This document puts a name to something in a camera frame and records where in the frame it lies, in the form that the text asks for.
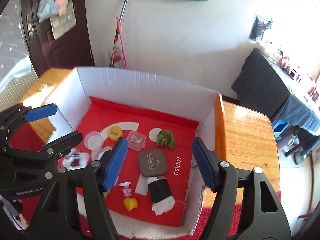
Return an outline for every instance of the pink plush toy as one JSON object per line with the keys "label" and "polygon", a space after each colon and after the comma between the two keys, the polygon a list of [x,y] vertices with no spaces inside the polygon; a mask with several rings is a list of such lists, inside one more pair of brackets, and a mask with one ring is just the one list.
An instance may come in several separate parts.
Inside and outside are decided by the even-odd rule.
{"label": "pink plush toy", "polygon": [[59,16],[66,14],[66,9],[68,5],[68,0],[54,0],[57,7],[58,7],[58,14]]}

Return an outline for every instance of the brown door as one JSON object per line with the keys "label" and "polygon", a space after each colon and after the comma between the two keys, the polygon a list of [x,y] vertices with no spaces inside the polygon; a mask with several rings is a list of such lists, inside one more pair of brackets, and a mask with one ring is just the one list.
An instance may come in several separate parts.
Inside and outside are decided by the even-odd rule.
{"label": "brown door", "polygon": [[[75,66],[94,66],[91,52],[85,0],[74,0],[76,26],[62,37],[54,40],[50,20],[39,23],[37,10],[40,0],[21,0],[21,17],[27,47],[32,64],[40,76],[49,68],[73,68]],[[27,28],[27,14],[34,18],[34,36]]]}

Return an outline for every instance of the blue gripper pad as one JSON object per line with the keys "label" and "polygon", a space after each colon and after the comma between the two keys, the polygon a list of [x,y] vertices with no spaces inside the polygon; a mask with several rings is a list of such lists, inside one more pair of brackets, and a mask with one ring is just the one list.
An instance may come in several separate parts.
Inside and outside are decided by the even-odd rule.
{"label": "blue gripper pad", "polygon": [[46,106],[37,107],[30,110],[24,117],[24,120],[29,122],[34,122],[42,118],[54,115],[57,112],[58,108],[55,104],[49,104]]}
{"label": "blue gripper pad", "polygon": [[113,154],[113,157],[108,165],[108,168],[106,169],[106,177],[103,183],[106,191],[109,191],[110,188],[115,185],[127,152],[128,141],[126,138],[123,138],[118,147],[115,149],[115,152],[111,151],[110,154]]}
{"label": "blue gripper pad", "polygon": [[216,187],[216,183],[214,181],[215,174],[205,151],[208,151],[208,149],[204,145],[203,141],[200,138],[195,138],[192,141],[193,156],[196,159],[205,185],[209,187],[212,191],[214,191]]}

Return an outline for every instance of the tile floor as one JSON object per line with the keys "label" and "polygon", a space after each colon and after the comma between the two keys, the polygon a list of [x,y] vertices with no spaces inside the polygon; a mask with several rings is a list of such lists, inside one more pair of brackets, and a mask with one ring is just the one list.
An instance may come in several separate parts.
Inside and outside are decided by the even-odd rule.
{"label": "tile floor", "polygon": [[284,153],[291,147],[285,147],[279,154],[281,204],[290,225],[292,236],[304,225],[298,216],[308,213],[311,196],[311,158],[296,165],[293,156],[285,157]]}

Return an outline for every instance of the black band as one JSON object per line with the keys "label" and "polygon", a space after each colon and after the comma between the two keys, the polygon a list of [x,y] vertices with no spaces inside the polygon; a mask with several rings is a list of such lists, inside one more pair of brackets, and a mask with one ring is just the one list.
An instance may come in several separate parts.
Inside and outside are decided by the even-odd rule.
{"label": "black band", "polygon": [[157,181],[148,184],[150,191],[151,201],[153,203],[158,203],[172,196],[168,181],[166,179],[159,179]]}

